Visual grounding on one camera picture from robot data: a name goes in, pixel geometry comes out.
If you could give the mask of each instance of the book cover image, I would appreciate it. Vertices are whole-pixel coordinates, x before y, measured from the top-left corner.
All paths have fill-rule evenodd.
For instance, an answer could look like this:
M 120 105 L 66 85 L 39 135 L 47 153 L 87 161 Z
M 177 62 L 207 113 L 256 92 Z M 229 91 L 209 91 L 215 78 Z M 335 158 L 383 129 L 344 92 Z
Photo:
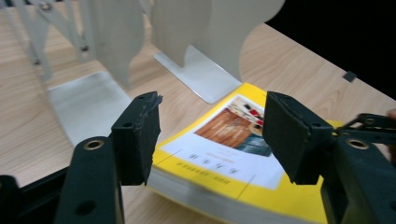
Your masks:
M 276 189 L 283 168 L 262 138 L 262 118 L 262 107 L 237 94 L 161 149 L 180 159 L 180 168 L 199 167 L 194 169 L 204 171 L 204 183 L 217 179 Z

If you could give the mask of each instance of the wooden table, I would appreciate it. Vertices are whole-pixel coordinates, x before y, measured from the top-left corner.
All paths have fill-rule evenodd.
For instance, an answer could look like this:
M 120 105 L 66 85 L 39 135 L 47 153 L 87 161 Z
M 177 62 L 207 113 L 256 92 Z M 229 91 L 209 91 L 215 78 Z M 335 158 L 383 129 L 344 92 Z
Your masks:
M 96 71 L 98 62 L 80 64 L 59 35 L 47 45 L 53 79 L 43 84 L 0 13 L 0 173 L 14 175 L 20 186 L 67 166 L 73 148 L 52 111 L 46 91 Z M 158 50 L 146 43 L 130 66 L 132 97 L 157 91 L 162 133 L 159 141 L 179 132 L 214 105 L 206 104 L 154 58 Z M 349 121 L 359 113 L 385 115 L 395 100 L 327 62 L 269 26 L 262 24 L 248 37 L 241 54 L 243 81 L 266 91 L 291 95 L 323 119 Z M 218 223 L 144 186 L 122 187 L 127 223 Z

